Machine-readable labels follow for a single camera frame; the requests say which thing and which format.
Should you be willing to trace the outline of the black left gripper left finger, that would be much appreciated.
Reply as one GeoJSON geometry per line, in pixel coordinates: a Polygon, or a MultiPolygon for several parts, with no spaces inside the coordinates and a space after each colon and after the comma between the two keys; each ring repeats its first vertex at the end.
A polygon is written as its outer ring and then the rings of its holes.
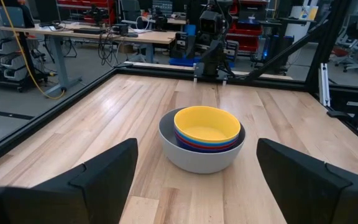
{"type": "Polygon", "coordinates": [[[0,224],[118,224],[137,158],[129,138],[34,187],[0,187],[0,224]]]}

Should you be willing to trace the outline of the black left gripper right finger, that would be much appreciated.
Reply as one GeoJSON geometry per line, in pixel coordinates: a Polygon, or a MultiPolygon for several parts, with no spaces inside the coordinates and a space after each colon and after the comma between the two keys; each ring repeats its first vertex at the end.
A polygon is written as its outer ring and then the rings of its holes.
{"type": "Polygon", "coordinates": [[[287,224],[358,224],[358,174],[267,138],[256,154],[287,224]]]}

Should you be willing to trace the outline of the yellow bowl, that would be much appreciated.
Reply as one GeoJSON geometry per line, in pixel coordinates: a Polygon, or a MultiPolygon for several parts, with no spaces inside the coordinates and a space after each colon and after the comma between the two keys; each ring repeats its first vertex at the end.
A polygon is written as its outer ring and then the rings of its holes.
{"type": "Polygon", "coordinates": [[[234,115],[210,106],[180,109],[173,122],[176,133],[182,139],[208,147],[230,144],[241,131],[241,124],[234,115]]]}

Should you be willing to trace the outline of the light blue bowl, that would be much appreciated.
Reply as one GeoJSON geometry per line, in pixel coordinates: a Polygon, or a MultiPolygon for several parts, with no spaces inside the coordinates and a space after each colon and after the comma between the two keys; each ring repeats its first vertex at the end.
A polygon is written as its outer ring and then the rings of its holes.
{"type": "Polygon", "coordinates": [[[184,143],[187,143],[187,144],[193,145],[193,146],[198,146],[198,147],[205,147],[205,148],[207,148],[207,147],[228,147],[228,146],[233,145],[239,139],[239,135],[237,135],[234,139],[229,140],[229,141],[203,142],[203,141],[198,141],[198,140],[194,140],[192,138],[186,137],[176,129],[174,130],[174,133],[175,133],[175,136],[184,143]]]}

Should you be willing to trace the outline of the red bowl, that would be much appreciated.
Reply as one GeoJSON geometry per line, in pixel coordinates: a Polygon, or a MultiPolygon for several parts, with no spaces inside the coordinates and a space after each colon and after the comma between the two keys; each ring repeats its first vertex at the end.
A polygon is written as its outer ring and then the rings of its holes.
{"type": "Polygon", "coordinates": [[[239,137],[228,143],[201,143],[194,140],[187,140],[181,134],[175,131],[175,138],[180,147],[194,152],[217,153],[224,152],[234,148],[239,143],[239,137]]]}

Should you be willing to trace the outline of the dark blue bowl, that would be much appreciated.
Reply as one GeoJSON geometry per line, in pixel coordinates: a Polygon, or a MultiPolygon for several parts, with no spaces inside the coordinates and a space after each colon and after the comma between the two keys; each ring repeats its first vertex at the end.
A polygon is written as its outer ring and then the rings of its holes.
{"type": "Polygon", "coordinates": [[[177,137],[175,137],[175,138],[177,140],[178,146],[180,146],[181,148],[184,148],[186,150],[193,151],[193,152],[200,152],[200,153],[225,152],[225,151],[229,151],[229,150],[235,148],[239,144],[239,141],[237,140],[233,145],[228,146],[228,147],[207,147],[207,148],[205,148],[205,147],[189,145],[187,143],[182,142],[177,137]]]}

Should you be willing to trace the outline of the white bowl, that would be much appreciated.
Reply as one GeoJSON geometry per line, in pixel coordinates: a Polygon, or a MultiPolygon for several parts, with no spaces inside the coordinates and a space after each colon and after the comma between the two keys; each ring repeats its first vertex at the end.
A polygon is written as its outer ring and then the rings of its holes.
{"type": "Polygon", "coordinates": [[[212,174],[229,167],[237,157],[246,140],[246,131],[241,124],[239,139],[233,148],[218,152],[189,151],[181,146],[174,134],[174,116],[182,108],[174,109],[165,114],[158,126],[162,151],[177,167],[197,174],[212,174]]]}

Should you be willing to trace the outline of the blue plastic crate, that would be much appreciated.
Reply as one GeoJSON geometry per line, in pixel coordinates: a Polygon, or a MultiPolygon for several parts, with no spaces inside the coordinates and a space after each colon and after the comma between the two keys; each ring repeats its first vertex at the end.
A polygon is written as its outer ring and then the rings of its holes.
{"type": "MultiPolygon", "coordinates": [[[[170,65],[184,66],[184,67],[192,67],[194,63],[200,63],[201,57],[195,56],[194,58],[170,58],[170,65]]],[[[227,57],[227,64],[230,68],[235,67],[235,57],[227,57]]]]}

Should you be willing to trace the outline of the wooden workbench with grey legs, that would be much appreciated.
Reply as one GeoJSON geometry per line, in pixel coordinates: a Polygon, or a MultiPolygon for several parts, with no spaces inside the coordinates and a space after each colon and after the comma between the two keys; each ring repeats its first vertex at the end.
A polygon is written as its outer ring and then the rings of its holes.
{"type": "MultiPolygon", "coordinates": [[[[59,91],[65,90],[67,91],[72,86],[76,85],[81,81],[81,78],[76,78],[69,80],[68,74],[65,66],[65,61],[63,58],[62,47],[60,45],[60,41],[64,37],[70,37],[74,39],[94,39],[98,40],[99,35],[96,34],[85,34],[85,33],[77,33],[75,29],[93,29],[96,30],[97,27],[89,26],[89,25],[80,25],[80,24],[65,24],[65,28],[63,30],[52,30],[50,27],[40,27],[38,24],[35,25],[34,28],[12,28],[12,27],[4,27],[0,28],[1,30],[13,31],[19,34],[42,34],[50,39],[50,48],[52,50],[52,54],[54,56],[55,65],[58,73],[58,84],[46,91],[47,95],[54,95],[59,91]]],[[[164,44],[168,45],[174,41],[175,32],[156,32],[156,31],[145,31],[137,35],[137,37],[129,37],[129,36],[119,36],[113,35],[111,37],[112,41],[118,42],[129,42],[129,43],[137,43],[144,44],[146,46],[146,59],[145,61],[148,63],[152,63],[154,60],[154,50],[153,44],[164,44]]]]}

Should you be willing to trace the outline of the grey office chair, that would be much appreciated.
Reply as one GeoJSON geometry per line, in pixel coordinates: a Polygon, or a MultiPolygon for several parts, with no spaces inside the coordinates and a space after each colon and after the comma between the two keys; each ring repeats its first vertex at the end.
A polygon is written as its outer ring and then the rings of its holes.
{"type": "Polygon", "coordinates": [[[138,0],[119,0],[119,6],[122,23],[132,29],[152,29],[152,22],[142,15],[138,0]]]}

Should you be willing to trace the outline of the silver aluminium extrusion bar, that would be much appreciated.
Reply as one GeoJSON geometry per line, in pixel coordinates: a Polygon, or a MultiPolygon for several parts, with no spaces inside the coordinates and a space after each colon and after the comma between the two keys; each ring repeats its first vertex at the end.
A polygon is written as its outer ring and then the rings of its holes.
{"type": "Polygon", "coordinates": [[[326,63],[320,64],[319,74],[319,101],[323,106],[331,106],[329,92],[328,66],[326,63]]]}

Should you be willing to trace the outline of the cart with grey storage bins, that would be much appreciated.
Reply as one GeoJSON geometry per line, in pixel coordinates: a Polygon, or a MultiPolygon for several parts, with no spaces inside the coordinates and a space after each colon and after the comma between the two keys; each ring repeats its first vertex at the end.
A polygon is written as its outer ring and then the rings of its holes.
{"type": "MultiPolygon", "coordinates": [[[[0,28],[33,28],[34,21],[25,0],[0,0],[0,28]]],[[[39,41],[27,34],[0,29],[0,86],[17,91],[47,83],[44,54],[38,51],[39,41]]]]}

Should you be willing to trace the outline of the black metal table frame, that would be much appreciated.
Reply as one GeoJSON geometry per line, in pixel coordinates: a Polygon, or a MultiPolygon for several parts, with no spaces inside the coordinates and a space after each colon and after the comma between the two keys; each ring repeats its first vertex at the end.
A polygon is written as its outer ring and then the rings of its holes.
{"type": "MultiPolygon", "coordinates": [[[[273,59],[269,60],[264,66],[253,70],[247,75],[241,75],[239,72],[234,72],[231,75],[223,74],[220,78],[213,78],[202,75],[193,75],[190,72],[190,68],[186,67],[168,68],[166,65],[147,65],[146,63],[136,65],[133,62],[114,68],[89,85],[83,87],[74,95],[61,101],[41,115],[32,118],[27,124],[3,137],[0,140],[0,158],[118,73],[145,77],[171,78],[176,80],[197,79],[200,82],[208,83],[224,81],[230,85],[303,91],[308,92],[312,96],[319,96],[318,66],[321,63],[328,61],[329,54],[334,47],[336,36],[339,33],[339,26],[342,23],[345,11],[349,8],[350,2],[351,0],[334,0],[331,3],[330,11],[325,15],[325,18],[309,31],[306,36],[298,42],[295,42],[292,46],[286,48],[273,59]],[[293,54],[314,39],[319,39],[319,44],[305,81],[287,80],[286,78],[280,78],[277,75],[269,78],[266,75],[266,71],[270,69],[273,64],[284,57],[293,54]]],[[[339,119],[353,131],[356,136],[358,136],[358,87],[330,84],[329,95],[332,104],[327,107],[328,114],[339,119]]]]}

